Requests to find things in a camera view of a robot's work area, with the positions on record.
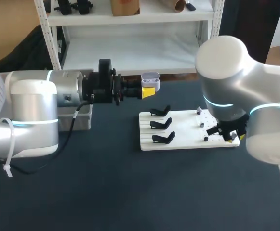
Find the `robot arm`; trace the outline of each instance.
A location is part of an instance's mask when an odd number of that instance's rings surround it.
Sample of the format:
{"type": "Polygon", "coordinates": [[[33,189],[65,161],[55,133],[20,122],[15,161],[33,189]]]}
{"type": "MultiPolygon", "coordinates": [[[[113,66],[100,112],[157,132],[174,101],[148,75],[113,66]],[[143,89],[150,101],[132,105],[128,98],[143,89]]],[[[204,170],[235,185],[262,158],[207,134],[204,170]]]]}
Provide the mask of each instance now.
{"type": "Polygon", "coordinates": [[[204,43],[196,70],[203,96],[225,141],[229,132],[247,134],[246,146],[258,160],[280,165],[280,66],[259,63],[237,38],[220,36],[204,43]]]}
{"type": "Polygon", "coordinates": [[[77,107],[83,102],[112,103],[123,97],[148,96],[141,81],[123,81],[110,60],[99,61],[99,72],[14,71],[5,80],[12,109],[12,128],[0,122],[0,159],[6,159],[15,139],[12,157],[52,154],[58,147],[58,107],[77,107]]]}

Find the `dark blue table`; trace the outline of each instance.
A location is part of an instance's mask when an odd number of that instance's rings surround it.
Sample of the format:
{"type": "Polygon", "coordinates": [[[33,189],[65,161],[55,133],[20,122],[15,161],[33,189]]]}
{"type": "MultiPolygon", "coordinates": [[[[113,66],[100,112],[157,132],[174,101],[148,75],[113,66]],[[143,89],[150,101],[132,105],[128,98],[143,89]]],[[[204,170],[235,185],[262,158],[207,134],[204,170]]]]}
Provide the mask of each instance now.
{"type": "MultiPolygon", "coordinates": [[[[92,129],[74,132],[36,175],[9,179],[0,166],[0,230],[280,231],[278,168],[250,157],[244,142],[140,150],[139,112],[167,104],[205,108],[199,82],[162,83],[157,96],[119,107],[94,105],[92,129]]],[[[46,158],[13,162],[34,169],[46,158]]]]}

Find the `black clip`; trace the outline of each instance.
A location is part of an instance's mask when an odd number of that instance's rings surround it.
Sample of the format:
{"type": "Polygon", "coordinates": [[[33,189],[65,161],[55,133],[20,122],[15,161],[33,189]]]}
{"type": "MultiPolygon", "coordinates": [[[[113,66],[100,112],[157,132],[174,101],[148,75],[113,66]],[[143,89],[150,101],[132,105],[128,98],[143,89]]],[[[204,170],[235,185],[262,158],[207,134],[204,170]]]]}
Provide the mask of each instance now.
{"type": "Polygon", "coordinates": [[[166,130],[169,125],[172,123],[172,118],[168,118],[168,120],[163,124],[163,123],[158,123],[156,121],[151,121],[150,122],[150,126],[151,129],[162,129],[162,130],[166,130]]]}
{"type": "Polygon", "coordinates": [[[171,143],[174,137],[175,137],[174,131],[172,131],[168,137],[156,136],[156,135],[152,136],[154,143],[165,143],[165,144],[171,143]]]}
{"type": "Polygon", "coordinates": [[[170,111],[171,109],[171,106],[166,106],[166,108],[163,110],[163,111],[160,111],[160,110],[157,110],[157,109],[150,109],[149,112],[150,112],[150,115],[153,116],[152,114],[156,115],[156,116],[162,116],[162,117],[165,117],[168,112],[170,111]]]}

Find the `white platform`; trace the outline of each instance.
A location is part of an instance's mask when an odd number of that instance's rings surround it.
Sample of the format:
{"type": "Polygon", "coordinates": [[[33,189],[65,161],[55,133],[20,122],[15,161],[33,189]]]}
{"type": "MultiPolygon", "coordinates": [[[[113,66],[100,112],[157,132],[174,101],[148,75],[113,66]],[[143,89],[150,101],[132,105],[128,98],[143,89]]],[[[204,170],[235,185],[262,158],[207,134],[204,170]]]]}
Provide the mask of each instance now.
{"type": "Polygon", "coordinates": [[[208,110],[203,110],[201,115],[197,115],[196,110],[170,111],[165,117],[151,116],[150,112],[141,112],[139,123],[141,150],[143,151],[236,147],[240,144],[238,137],[229,143],[219,135],[212,135],[207,142],[204,141],[204,137],[207,136],[206,130],[217,124],[216,119],[208,110]],[[165,123],[170,117],[172,123],[166,130],[151,129],[149,125],[151,121],[165,123]],[[170,144],[153,143],[152,135],[168,137],[172,131],[175,131],[176,136],[170,144]]]}
{"type": "Polygon", "coordinates": [[[50,26],[188,22],[211,20],[214,15],[209,0],[192,0],[196,10],[191,12],[185,9],[180,13],[173,12],[158,0],[140,0],[140,14],[123,17],[112,16],[110,0],[95,0],[92,3],[94,7],[88,15],[80,15],[73,10],[71,15],[63,16],[58,11],[52,11],[48,17],[50,26]]]}
{"type": "Polygon", "coordinates": [[[195,35],[188,38],[162,34],[73,38],[63,69],[98,70],[99,59],[107,58],[122,75],[194,73],[198,48],[195,35]]]}

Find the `white shelf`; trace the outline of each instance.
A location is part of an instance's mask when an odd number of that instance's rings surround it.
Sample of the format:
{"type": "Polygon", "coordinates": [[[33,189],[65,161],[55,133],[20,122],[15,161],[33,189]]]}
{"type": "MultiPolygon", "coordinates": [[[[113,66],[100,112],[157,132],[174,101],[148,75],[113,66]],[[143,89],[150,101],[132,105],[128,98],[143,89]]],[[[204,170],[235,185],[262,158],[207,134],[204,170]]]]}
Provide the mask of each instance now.
{"type": "Polygon", "coordinates": [[[111,59],[112,67],[122,75],[140,75],[149,71],[157,71],[160,74],[194,73],[198,48],[196,36],[73,38],[63,69],[93,68],[97,71],[99,59],[111,59]]]}
{"type": "Polygon", "coordinates": [[[91,14],[80,15],[73,10],[71,15],[63,16],[59,11],[52,11],[48,17],[50,26],[75,25],[111,25],[138,23],[188,22],[213,19],[214,12],[210,0],[192,0],[195,11],[185,9],[175,13],[158,0],[140,0],[140,14],[133,16],[113,17],[110,0],[93,0],[91,14]]]}

